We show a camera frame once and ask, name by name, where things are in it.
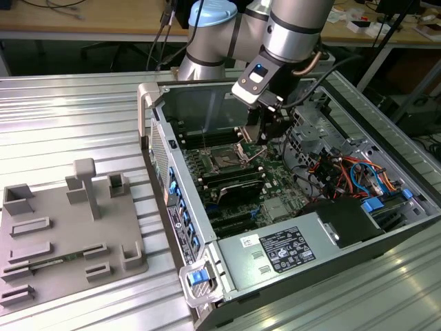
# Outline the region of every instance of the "blue tab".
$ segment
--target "blue tab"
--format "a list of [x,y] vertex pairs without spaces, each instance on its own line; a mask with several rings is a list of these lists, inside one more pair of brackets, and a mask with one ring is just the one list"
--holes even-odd
[[198,240],[198,237],[193,237],[193,243],[194,243],[194,245],[195,245],[196,247],[199,246],[199,240]]
[[190,216],[188,215],[188,212],[184,212],[184,224],[185,224],[185,226],[188,225],[188,222],[190,222]]
[[176,187],[177,187],[177,183],[176,183],[176,181],[173,181],[171,184],[170,184],[170,187],[168,188],[168,192],[170,193],[170,194],[175,194],[176,193]]
[[410,189],[408,189],[408,188],[405,188],[403,191],[402,191],[402,195],[404,195],[404,197],[407,199],[407,200],[409,200],[409,199],[412,199],[412,197],[413,197],[413,193],[410,191]]
[[374,198],[366,199],[365,202],[362,204],[362,207],[367,212],[373,212],[374,210],[383,208],[384,205],[383,202],[379,200],[379,198],[374,197]]
[[[194,3],[190,12],[190,18],[188,24],[191,26],[196,25],[196,19],[198,17],[199,6],[201,0]],[[228,0],[205,0],[202,12],[199,17],[198,28],[205,26],[215,26],[223,22],[229,21],[237,15],[237,7],[234,3]]]
[[188,275],[188,280],[190,281],[191,286],[209,281],[208,271],[205,269],[195,271]]

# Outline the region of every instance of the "wooden desk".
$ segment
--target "wooden desk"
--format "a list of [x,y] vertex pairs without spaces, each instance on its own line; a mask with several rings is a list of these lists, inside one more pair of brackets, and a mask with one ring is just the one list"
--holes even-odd
[[[350,8],[362,9],[365,11],[363,16],[368,17],[372,22],[376,22],[378,17],[384,16],[383,14],[379,14],[368,8],[366,5],[356,3],[354,0],[348,0],[345,4],[338,7],[342,7],[345,10]],[[375,38],[372,38],[367,34],[354,33],[346,27],[346,24],[346,21],[339,21],[334,24],[326,22],[325,28],[322,31],[322,40],[328,44],[332,43],[336,44],[337,46],[341,44],[347,44],[348,46],[355,46],[359,44],[360,47],[363,45],[372,46]],[[393,34],[387,46],[392,48],[405,48],[409,46],[412,48],[441,48],[441,43],[433,42],[416,32],[413,29],[415,26],[415,23],[403,22],[403,29]]]
[[[42,0],[29,1],[45,4]],[[11,10],[0,10],[0,31],[154,36],[158,32],[163,0],[87,0],[77,7],[83,20],[14,0]],[[170,35],[181,36],[185,40],[187,30],[175,21]]]
[[[29,1],[45,3],[44,0]],[[77,6],[84,20],[14,0],[11,10],[0,11],[0,40],[153,41],[159,28],[163,0],[87,0]],[[341,7],[345,10],[362,8],[372,21],[381,15],[354,0],[348,0]],[[413,30],[414,25],[404,23],[403,30],[393,35],[390,43],[360,82],[361,90],[393,48],[441,48],[441,43],[434,43]],[[373,38],[353,33],[346,28],[345,21],[335,24],[327,22],[322,31],[322,39],[331,46],[370,47],[373,43]],[[186,42],[187,30],[183,30],[175,21],[168,40]],[[0,77],[5,75],[6,71],[6,66],[3,65],[2,74],[2,63],[0,51]]]

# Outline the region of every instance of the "power supply label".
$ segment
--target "power supply label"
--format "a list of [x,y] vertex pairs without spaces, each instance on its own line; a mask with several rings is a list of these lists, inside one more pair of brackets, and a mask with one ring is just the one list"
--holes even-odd
[[296,226],[262,237],[260,243],[279,274],[316,259]]

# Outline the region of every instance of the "aluminum profile table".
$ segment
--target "aluminum profile table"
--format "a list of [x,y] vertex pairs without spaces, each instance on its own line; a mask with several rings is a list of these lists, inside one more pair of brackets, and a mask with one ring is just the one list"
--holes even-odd
[[[230,71],[228,75],[237,76]],[[0,318],[0,330],[193,330],[136,131],[136,88],[168,72],[18,77],[0,81],[0,188],[64,185],[72,160],[130,180],[149,270]],[[438,190],[440,167],[339,74],[328,80]],[[333,117],[351,136],[357,127]],[[269,304],[218,330],[439,330],[441,223],[373,261]]]

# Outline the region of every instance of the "black cable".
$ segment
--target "black cable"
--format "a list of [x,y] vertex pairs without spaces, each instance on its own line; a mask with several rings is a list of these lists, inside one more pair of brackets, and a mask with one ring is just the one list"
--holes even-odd
[[159,39],[159,36],[161,35],[161,33],[163,33],[164,27],[165,27],[165,25],[161,24],[161,27],[159,28],[158,33],[156,33],[156,37],[153,40],[152,47],[150,48],[150,51],[149,51],[149,57],[147,58],[147,65],[145,66],[146,71],[149,71],[149,63],[150,63],[150,59],[152,58],[154,46],[158,42],[158,39]]
[[372,48],[374,48],[375,45],[377,44],[378,38],[380,37],[380,34],[381,34],[382,30],[383,30],[384,23],[386,22],[386,17],[387,17],[387,15],[384,14],[384,18],[383,18],[383,22],[381,23],[380,31],[378,31],[377,37],[375,38],[375,41],[372,44]]
[[161,62],[163,60],[163,55],[164,55],[164,49],[165,49],[165,45],[167,45],[167,40],[168,40],[168,36],[170,35],[170,30],[172,29],[172,25],[169,24],[168,25],[168,29],[167,29],[167,34],[165,35],[165,39],[164,39],[164,44],[163,47],[161,49],[161,54],[159,55],[159,64],[156,66],[155,71],[159,71],[161,70]]
[[393,25],[391,26],[390,30],[386,33],[386,36],[384,36],[383,40],[381,41],[380,45],[376,48],[375,54],[372,56],[372,58],[366,62],[366,65],[363,66],[359,72],[358,72],[358,76],[356,77],[356,79],[352,82],[352,84],[354,86],[357,86],[358,83],[360,83],[360,81],[362,80],[362,78],[364,77],[365,73],[368,71],[368,69],[372,66],[372,63],[374,63],[374,61],[377,59],[378,55],[381,53],[381,51],[383,50],[383,48],[386,46],[386,44],[389,42],[390,38],[392,37],[392,35],[394,34],[394,32],[400,27],[401,22],[403,21],[403,19],[406,17],[406,14],[410,11],[410,9],[412,8],[413,4],[419,0],[410,0],[406,9],[400,14],[400,16],[397,18],[397,20],[393,23]]
[[87,0],[80,0],[80,1],[77,1],[77,2],[74,2],[74,3],[69,3],[68,5],[42,6],[42,5],[37,5],[36,3],[29,2],[27,0],[22,0],[22,2],[27,3],[28,5],[39,7],[39,8],[65,8],[65,7],[70,7],[70,6],[78,5],[78,4],[86,2],[86,1]]
[[166,57],[164,59],[164,61],[162,61],[158,64],[158,66],[164,66],[165,64],[169,64],[175,57],[177,57],[183,50],[185,50],[193,42],[194,36],[196,35],[196,30],[198,29],[198,24],[199,24],[199,19],[201,17],[203,4],[204,4],[204,0],[201,0],[201,4],[199,5],[198,16],[196,17],[196,24],[194,26],[193,34],[192,34],[190,40],[182,48],[180,48],[177,52]]
[[[82,16],[79,15],[79,14],[74,14],[74,13],[72,13],[72,12],[64,12],[64,11],[60,10],[60,8],[58,7],[58,6],[60,6],[60,5],[57,4],[57,3],[51,2],[51,0],[46,0],[46,5],[48,5],[49,9],[53,10],[54,12],[56,12],[56,13],[58,13],[58,14],[64,14],[64,15],[72,16],[72,17],[74,17],[75,19],[84,19],[84,17],[82,17]],[[72,6],[70,6],[70,7],[65,7],[65,9],[66,9],[66,10],[67,10],[67,9],[70,9],[70,10],[72,10],[72,11],[76,11],[76,10],[77,10],[76,7],[72,7]]]
[[315,84],[313,84],[312,85],[312,87],[309,89],[309,91],[308,92],[306,92],[304,95],[303,95],[303,97],[301,97],[299,100],[296,100],[296,101],[294,101],[294,102],[291,102],[291,103],[287,103],[286,105],[284,105],[283,107],[284,108],[291,108],[291,107],[295,107],[295,106],[298,106],[298,105],[300,105],[300,104],[302,104],[306,99],[308,99],[310,96],[311,96],[311,94],[313,94],[314,93],[314,91],[316,90],[316,88],[335,70],[335,69],[337,69],[338,67],[340,67],[340,66],[342,66],[343,64],[345,64],[345,63],[348,63],[348,62],[350,62],[350,61],[353,61],[353,60],[355,60],[355,59],[359,59],[359,58],[361,58],[361,56],[360,55],[354,55],[354,56],[352,56],[352,57],[348,57],[347,59],[344,59],[344,60],[342,60],[342,61],[340,61],[340,62],[338,62],[338,63],[336,63],[336,64],[334,64],[333,66],[332,66],[332,68],[331,69],[329,69],[328,71],[326,71],[326,73],[324,73],[318,80],[317,80],[317,82],[315,82]]
[[374,12],[376,11],[376,8],[369,7],[369,6],[367,5],[367,2],[365,3],[365,6],[368,7],[370,10],[373,10]]

